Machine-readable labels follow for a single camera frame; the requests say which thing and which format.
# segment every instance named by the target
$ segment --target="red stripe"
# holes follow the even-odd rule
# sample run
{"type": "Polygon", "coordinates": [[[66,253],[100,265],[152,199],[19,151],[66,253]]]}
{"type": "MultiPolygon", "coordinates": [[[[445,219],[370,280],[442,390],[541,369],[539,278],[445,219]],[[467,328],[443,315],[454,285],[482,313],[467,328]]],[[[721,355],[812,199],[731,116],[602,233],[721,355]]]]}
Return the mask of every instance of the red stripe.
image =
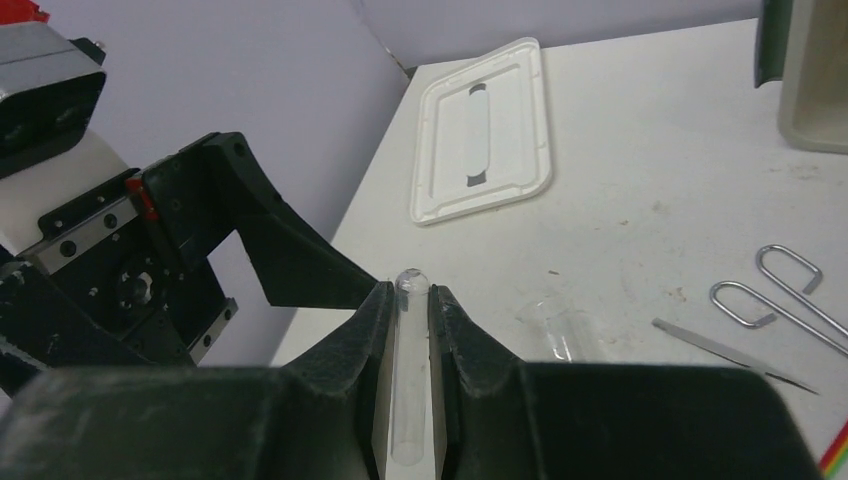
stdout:
{"type": "Polygon", "coordinates": [[[846,421],[845,425],[842,426],[842,430],[840,430],[839,434],[836,435],[836,438],[833,439],[833,443],[830,444],[830,448],[824,452],[821,461],[819,461],[819,468],[822,471],[827,469],[830,463],[833,462],[836,455],[839,453],[839,449],[846,442],[848,442],[848,421],[846,421]]]}

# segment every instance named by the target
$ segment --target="metal tool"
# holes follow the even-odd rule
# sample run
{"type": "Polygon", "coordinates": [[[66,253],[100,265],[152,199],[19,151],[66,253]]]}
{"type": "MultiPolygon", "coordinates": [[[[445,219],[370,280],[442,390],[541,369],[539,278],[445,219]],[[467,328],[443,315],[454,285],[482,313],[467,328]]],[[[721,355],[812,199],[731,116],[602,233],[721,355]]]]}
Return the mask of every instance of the metal tool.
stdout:
{"type": "Polygon", "coordinates": [[[695,332],[686,330],[685,328],[680,328],[676,325],[672,325],[662,319],[655,318],[651,325],[659,328],[665,333],[671,335],[672,337],[683,340],[684,342],[694,345],[702,350],[706,350],[713,355],[718,355],[721,358],[726,360],[730,360],[731,362],[741,365],[743,367],[748,367],[751,370],[759,372],[763,375],[768,375],[769,377],[776,378],[780,381],[786,382],[790,385],[794,385],[802,390],[806,390],[810,393],[814,393],[818,395],[818,392],[812,389],[809,385],[804,382],[792,377],[787,373],[783,373],[776,368],[773,368],[766,363],[757,360],[756,358],[751,357],[750,355],[744,354],[739,350],[728,347],[727,345],[722,345],[715,340],[710,340],[707,337],[699,335],[695,332]]]}
{"type": "MultiPolygon", "coordinates": [[[[772,273],[769,269],[767,269],[765,267],[765,265],[763,264],[763,257],[765,256],[766,253],[768,253],[770,251],[782,252],[782,253],[786,254],[787,256],[789,256],[790,258],[797,261],[798,263],[800,263],[801,265],[803,265],[804,267],[806,267],[807,269],[809,269],[810,271],[813,272],[813,275],[814,275],[813,279],[807,284],[806,287],[804,287],[804,290],[803,290],[803,292],[806,293],[806,294],[812,293],[813,290],[815,290],[816,287],[819,286],[822,279],[824,278],[822,271],[818,267],[816,267],[815,265],[810,263],[804,257],[798,255],[797,253],[793,252],[789,248],[784,247],[782,245],[766,245],[765,247],[761,248],[757,252],[757,257],[756,257],[757,268],[761,272],[763,272],[763,274],[766,277],[768,277],[769,280],[774,282],[783,291],[785,291],[790,296],[792,296],[792,298],[798,300],[802,305],[807,307],[809,310],[811,310],[813,313],[815,313],[819,318],[821,318],[822,320],[827,322],[830,326],[832,326],[833,328],[838,330],[842,335],[844,335],[845,337],[848,337],[848,330],[846,330],[842,325],[840,325],[832,317],[830,317],[829,315],[824,313],[820,308],[815,306],[812,302],[810,302],[809,300],[804,298],[800,293],[793,290],[792,287],[787,285],[784,281],[782,281],[774,273],[772,273]]],[[[767,298],[763,294],[757,292],[753,288],[751,288],[751,287],[749,287],[745,284],[742,284],[742,283],[739,283],[739,282],[733,282],[733,281],[718,282],[717,284],[713,285],[713,287],[710,289],[710,300],[712,300],[713,304],[715,304],[715,306],[718,307],[722,312],[727,314],[727,316],[729,316],[730,318],[732,318],[734,321],[736,321],[740,325],[744,326],[745,328],[750,328],[750,329],[761,328],[761,327],[768,325],[769,323],[773,322],[777,318],[777,316],[774,313],[769,313],[768,315],[765,315],[764,317],[762,317],[762,318],[760,318],[760,319],[758,319],[754,322],[749,322],[749,321],[745,320],[744,318],[742,318],[741,316],[739,316],[738,314],[736,314],[735,312],[730,310],[726,305],[724,305],[718,299],[718,291],[723,289],[723,288],[735,288],[737,290],[742,290],[743,292],[747,293],[748,295],[754,297],[757,301],[761,302],[763,305],[768,306],[769,308],[771,308],[772,310],[774,310],[778,314],[786,317],[789,321],[791,321],[792,323],[794,323],[795,325],[797,325],[798,327],[803,329],[805,332],[814,336],[816,339],[823,342],[828,347],[836,350],[837,352],[839,352],[840,354],[842,354],[843,356],[848,358],[848,348],[840,345],[837,341],[833,340],[829,336],[827,336],[824,333],[822,333],[821,331],[817,330],[815,327],[811,326],[807,322],[801,320],[800,318],[798,318],[797,316],[795,316],[794,314],[792,314],[791,312],[789,312],[785,308],[781,307],[780,305],[778,305],[777,303],[775,303],[771,299],[767,298]]]]}

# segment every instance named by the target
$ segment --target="tabletop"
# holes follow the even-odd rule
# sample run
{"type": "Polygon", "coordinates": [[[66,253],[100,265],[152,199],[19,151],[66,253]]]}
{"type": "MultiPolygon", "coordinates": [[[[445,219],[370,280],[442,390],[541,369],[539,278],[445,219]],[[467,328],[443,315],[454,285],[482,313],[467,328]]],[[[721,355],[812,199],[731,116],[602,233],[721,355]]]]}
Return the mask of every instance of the tabletop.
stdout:
{"type": "MultiPolygon", "coordinates": [[[[772,382],[819,457],[848,417],[846,359],[782,318],[746,330],[708,297],[738,280],[814,320],[756,269],[771,243],[822,268],[811,299],[837,319],[848,287],[848,157],[794,150],[780,136],[780,83],[753,87],[755,31],[743,21],[543,50],[550,186],[427,227],[408,208],[419,99],[462,62],[420,67],[333,245],[379,279],[420,268],[527,360],[556,361],[544,329],[522,316],[540,301],[587,321],[610,362],[729,365],[655,329],[655,317],[741,350],[819,391],[772,382]]],[[[789,283],[806,284],[807,272],[779,260],[789,283]]],[[[744,297],[727,302],[763,313],[744,297]]],[[[300,309],[273,363],[349,315],[300,309]]],[[[427,428],[432,442],[429,413],[427,428]]],[[[433,478],[425,451],[415,478],[433,478]]],[[[389,478],[411,478],[399,468],[390,462],[389,478]]]]}

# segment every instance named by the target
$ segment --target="white plastic lid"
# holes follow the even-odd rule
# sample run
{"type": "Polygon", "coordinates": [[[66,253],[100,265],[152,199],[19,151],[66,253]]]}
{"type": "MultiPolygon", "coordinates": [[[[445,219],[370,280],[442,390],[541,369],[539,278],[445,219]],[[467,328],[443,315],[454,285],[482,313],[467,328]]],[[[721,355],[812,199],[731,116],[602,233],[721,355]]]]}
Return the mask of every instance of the white plastic lid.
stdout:
{"type": "Polygon", "coordinates": [[[539,42],[523,38],[421,98],[410,215],[427,225],[541,192],[551,178],[539,42]]]}

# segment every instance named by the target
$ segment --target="gray wall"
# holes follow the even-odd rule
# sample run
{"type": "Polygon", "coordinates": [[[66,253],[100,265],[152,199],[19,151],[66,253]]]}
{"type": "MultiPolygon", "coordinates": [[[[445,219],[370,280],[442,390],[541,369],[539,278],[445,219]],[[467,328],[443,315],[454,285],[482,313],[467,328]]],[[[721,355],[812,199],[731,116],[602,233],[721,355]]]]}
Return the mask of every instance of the gray wall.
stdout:
{"type": "Polygon", "coordinates": [[[752,18],[762,0],[350,0],[404,67],[752,18]]]}
{"type": "MultiPolygon", "coordinates": [[[[283,197],[332,236],[406,81],[347,0],[41,0],[50,25],[106,45],[92,120],[131,166],[211,131],[244,132],[283,197]]],[[[212,256],[241,310],[205,364],[265,364],[290,313],[265,302],[241,242],[212,256]]]]}

